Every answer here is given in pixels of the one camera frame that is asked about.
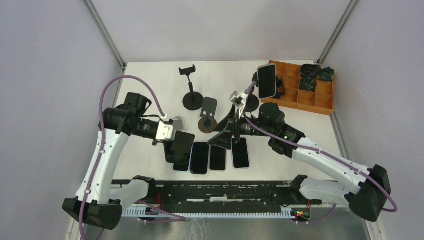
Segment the black folding stand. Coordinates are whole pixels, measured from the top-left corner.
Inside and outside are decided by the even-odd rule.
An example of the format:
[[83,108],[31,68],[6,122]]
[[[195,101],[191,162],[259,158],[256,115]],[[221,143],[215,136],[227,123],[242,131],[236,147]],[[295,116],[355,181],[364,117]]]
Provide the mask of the black folding stand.
[[163,144],[165,161],[176,165],[188,164],[195,137],[191,133],[176,131],[174,140]]

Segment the black round-base stand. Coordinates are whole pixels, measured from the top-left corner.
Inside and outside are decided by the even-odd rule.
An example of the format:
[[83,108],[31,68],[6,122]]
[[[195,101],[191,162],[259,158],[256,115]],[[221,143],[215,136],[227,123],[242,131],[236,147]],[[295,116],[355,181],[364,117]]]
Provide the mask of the black round-base stand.
[[200,112],[200,120],[198,122],[198,129],[205,134],[213,132],[217,125],[215,114],[218,106],[218,101],[215,98],[205,97],[203,99],[202,108]]

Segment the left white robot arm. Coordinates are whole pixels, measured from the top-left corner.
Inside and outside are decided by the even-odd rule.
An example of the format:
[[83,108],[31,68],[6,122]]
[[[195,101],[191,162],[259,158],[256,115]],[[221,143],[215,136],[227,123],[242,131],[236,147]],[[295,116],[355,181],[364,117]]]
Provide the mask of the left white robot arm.
[[146,177],[135,177],[120,189],[112,188],[113,176],[121,153],[129,137],[134,135],[153,141],[153,144],[171,142],[176,129],[172,120],[152,121],[143,115],[152,102],[147,97],[129,92],[123,104],[103,111],[103,127],[87,174],[75,197],[65,198],[62,209],[74,220],[106,230],[116,228],[123,211],[142,200],[153,203],[157,190]]

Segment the black smartphone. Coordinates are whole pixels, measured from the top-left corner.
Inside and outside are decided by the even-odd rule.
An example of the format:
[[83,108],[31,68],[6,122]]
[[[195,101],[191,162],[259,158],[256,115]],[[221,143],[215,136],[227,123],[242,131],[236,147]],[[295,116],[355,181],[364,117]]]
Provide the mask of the black smartphone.
[[190,172],[196,175],[206,175],[208,172],[210,147],[207,142],[195,142],[191,151]]

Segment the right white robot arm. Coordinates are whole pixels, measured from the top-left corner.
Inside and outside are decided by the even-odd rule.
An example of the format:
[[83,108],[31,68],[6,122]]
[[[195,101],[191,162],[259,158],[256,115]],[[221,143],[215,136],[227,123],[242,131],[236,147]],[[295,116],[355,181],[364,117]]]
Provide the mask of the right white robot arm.
[[398,211],[391,197],[387,170],[367,167],[325,149],[303,132],[285,122],[285,114],[276,103],[264,103],[258,117],[247,117],[236,106],[214,128],[211,146],[232,150],[242,136],[268,137],[268,146],[277,154],[307,164],[332,178],[317,180],[298,175],[290,185],[289,199],[295,204],[320,200],[348,207],[358,217],[376,222],[381,212]]

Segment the silver folding phone stand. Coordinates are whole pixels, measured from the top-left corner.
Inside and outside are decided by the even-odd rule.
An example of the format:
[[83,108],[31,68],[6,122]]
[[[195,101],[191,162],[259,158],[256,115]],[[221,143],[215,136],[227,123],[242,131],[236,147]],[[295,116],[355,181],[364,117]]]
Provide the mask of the silver folding phone stand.
[[182,116],[173,117],[172,125],[176,131],[182,132],[185,130],[185,119]]

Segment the light blue smartphone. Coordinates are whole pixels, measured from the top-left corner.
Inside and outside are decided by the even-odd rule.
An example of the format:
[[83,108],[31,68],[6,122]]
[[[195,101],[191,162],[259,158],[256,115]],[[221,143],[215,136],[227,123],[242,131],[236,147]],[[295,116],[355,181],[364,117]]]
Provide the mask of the light blue smartphone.
[[176,172],[189,172],[191,167],[191,160],[183,160],[179,162],[175,162],[173,164],[172,169]]

